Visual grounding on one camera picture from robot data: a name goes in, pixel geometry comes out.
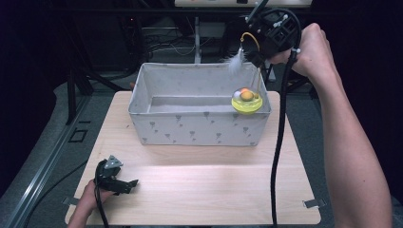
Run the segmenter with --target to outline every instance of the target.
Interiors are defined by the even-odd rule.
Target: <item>wooden table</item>
[[[105,204],[114,225],[271,224],[270,172],[278,132],[279,96],[257,146],[142,145],[127,108],[131,92],[116,93],[79,182],[76,198],[94,178],[95,168],[114,155],[124,163],[118,179],[139,184],[130,194]],[[317,224],[317,208],[290,125],[285,125],[278,164],[278,224]],[[69,220],[75,206],[67,211]],[[88,224],[102,224],[94,211]]]

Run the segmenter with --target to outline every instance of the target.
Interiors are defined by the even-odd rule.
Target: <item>black cable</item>
[[[83,165],[85,165],[88,162],[88,160],[85,160],[83,163],[81,163],[80,165],[78,165],[76,168],[74,168],[73,170],[71,170],[69,173],[67,173],[64,177],[62,177],[61,179],[59,179],[57,182],[55,182],[52,186],[50,186],[50,188],[44,193],[44,195],[42,195],[42,197],[40,199],[38,199],[38,201],[36,201],[36,203],[33,205],[32,209],[30,210],[24,227],[28,226],[29,220],[32,217],[33,212],[35,211],[36,207],[39,205],[39,203],[49,194],[49,192],[51,190],[53,190],[53,188],[55,188],[60,182],[64,181],[68,176],[70,176],[71,174],[73,174],[75,171],[77,171],[79,168],[81,168]]]
[[[297,39],[293,49],[291,51],[290,57],[288,58],[288,62],[284,69],[284,74],[281,81],[281,88],[279,92],[279,118],[278,118],[278,139],[276,143],[276,150],[275,156],[273,158],[272,164],[272,172],[270,178],[270,196],[272,201],[272,219],[273,219],[273,226],[278,227],[277,221],[277,209],[276,209],[276,176],[277,176],[277,169],[278,169],[278,160],[279,154],[282,146],[282,139],[284,136],[284,126],[285,126],[285,112],[286,112],[286,95],[287,95],[287,84],[288,84],[288,76],[291,72],[293,64],[297,61],[297,50],[299,49],[299,44],[301,40],[301,26],[299,24],[299,20],[297,17],[287,9],[271,9],[270,11],[282,11],[285,13],[290,14],[294,17],[297,23]]]
[[[102,222],[104,223],[104,227],[108,228],[109,227],[109,223],[107,222],[107,218],[106,218],[106,214],[104,211],[104,207],[102,205],[102,199],[101,199],[101,193],[100,193],[100,183],[98,182],[98,176],[99,176],[99,169],[97,167],[96,171],[95,171],[95,188],[94,188],[94,195],[95,195],[95,200],[97,202],[97,207],[98,210],[100,212],[101,218],[102,218]]]
[[[169,46],[176,46],[177,44],[185,43],[186,39],[191,39],[191,42],[189,42],[189,44],[193,44],[193,38],[180,36],[180,37],[177,37],[177,38],[172,39],[172,40],[167,40],[167,41],[164,41],[164,42],[160,42],[159,44],[156,44],[155,47],[149,47],[147,49],[147,51],[148,52],[153,52],[153,51],[155,51],[155,50],[157,50],[157,49],[159,49],[161,47],[164,47],[164,46],[168,46],[168,47]]]

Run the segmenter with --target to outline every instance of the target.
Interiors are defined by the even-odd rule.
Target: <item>forearm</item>
[[[91,215],[92,209],[82,207],[80,204],[77,205],[74,210],[73,215],[71,216],[68,227],[69,228],[84,228],[86,227],[86,221],[88,217]]]
[[[327,77],[331,82],[314,84],[321,103],[325,171],[336,226],[392,227],[383,171],[337,72],[330,73],[335,74]]]

